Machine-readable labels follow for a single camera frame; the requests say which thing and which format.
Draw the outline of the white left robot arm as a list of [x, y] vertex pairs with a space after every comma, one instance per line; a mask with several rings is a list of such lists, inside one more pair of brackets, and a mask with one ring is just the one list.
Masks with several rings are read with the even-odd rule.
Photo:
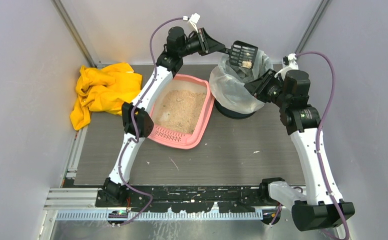
[[150, 117], [153, 104], [183, 65], [183, 58], [193, 54], [231, 54], [232, 50], [212, 38], [204, 28], [189, 35], [181, 27], [168, 31], [164, 50], [154, 57], [154, 70], [145, 87], [121, 107], [124, 127], [123, 143], [117, 160], [103, 186], [98, 189], [96, 207], [122, 207], [128, 198], [128, 183], [136, 155], [154, 123]]

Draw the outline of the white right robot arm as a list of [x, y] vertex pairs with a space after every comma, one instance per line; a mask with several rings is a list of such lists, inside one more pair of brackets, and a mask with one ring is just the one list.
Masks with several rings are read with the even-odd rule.
[[308, 103], [308, 73], [289, 70], [281, 74], [270, 69], [245, 88], [257, 100], [278, 106], [280, 120], [298, 153], [306, 186], [306, 193], [301, 193], [280, 177], [265, 178], [259, 185], [259, 199], [285, 206], [302, 232], [342, 225], [355, 209], [352, 202], [344, 201], [333, 179], [323, 132], [318, 129], [319, 112]]

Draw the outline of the black litter scoop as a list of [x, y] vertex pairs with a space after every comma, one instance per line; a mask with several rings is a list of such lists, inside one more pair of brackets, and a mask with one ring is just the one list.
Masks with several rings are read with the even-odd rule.
[[258, 53], [258, 47], [236, 40], [229, 50], [229, 63], [241, 68], [242, 61], [252, 61], [253, 66]]

